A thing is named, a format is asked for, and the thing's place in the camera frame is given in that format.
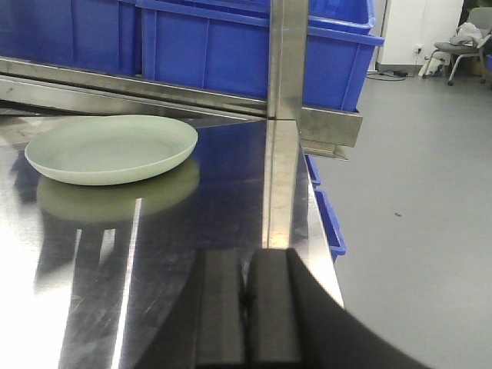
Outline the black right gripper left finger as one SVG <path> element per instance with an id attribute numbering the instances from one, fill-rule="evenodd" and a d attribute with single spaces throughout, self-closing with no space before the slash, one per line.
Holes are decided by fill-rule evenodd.
<path id="1" fill-rule="evenodd" d="M 123 368 L 243 368 L 241 259 L 235 249 L 139 251 Z"/>

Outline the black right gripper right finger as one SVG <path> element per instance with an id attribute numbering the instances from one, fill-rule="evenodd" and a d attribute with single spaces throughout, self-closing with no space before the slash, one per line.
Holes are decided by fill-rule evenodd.
<path id="1" fill-rule="evenodd" d="M 248 274 L 252 368 L 422 368 L 343 309 L 298 253 L 257 251 Z"/>

